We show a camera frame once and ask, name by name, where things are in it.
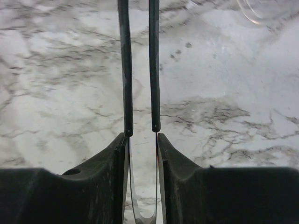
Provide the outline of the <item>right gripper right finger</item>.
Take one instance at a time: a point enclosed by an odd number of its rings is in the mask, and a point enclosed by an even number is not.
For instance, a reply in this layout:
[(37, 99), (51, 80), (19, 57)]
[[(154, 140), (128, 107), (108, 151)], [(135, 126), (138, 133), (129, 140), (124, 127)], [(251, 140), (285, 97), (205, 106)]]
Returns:
[(287, 167), (202, 168), (157, 136), (165, 224), (296, 224), (299, 172)]

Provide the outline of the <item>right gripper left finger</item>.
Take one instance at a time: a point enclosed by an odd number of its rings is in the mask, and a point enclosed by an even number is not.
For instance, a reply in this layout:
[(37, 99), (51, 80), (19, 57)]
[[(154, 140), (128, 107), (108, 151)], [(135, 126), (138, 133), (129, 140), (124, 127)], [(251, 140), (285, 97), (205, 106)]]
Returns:
[(124, 219), (127, 137), (56, 175), (44, 168), (0, 171), (3, 224), (121, 224)]

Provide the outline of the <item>black metal tongs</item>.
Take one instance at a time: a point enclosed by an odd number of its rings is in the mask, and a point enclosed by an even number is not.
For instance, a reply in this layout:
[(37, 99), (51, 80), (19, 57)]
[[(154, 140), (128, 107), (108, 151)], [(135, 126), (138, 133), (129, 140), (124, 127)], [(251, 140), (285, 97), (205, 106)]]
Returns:
[[(152, 131), (158, 133), (161, 130), (160, 116), (160, 85), (159, 85), (159, 0), (149, 1), (149, 76), (151, 95), (151, 123)], [(123, 164), (123, 193), (130, 185), (131, 203), (134, 220), (137, 224), (154, 224), (157, 214), (151, 217), (143, 217), (138, 207), (134, 186), (133, 163), (131, 155), (131, 141), (133, 135), (133, 75), (132, 52), (129, 25), (129, 3), (127, 0), (117, 2), (121, 38), (121, 62), (123, 83), (123, 107), (124, 107), (124, 134), (125, 139), (121, 147), (124, 157)]]

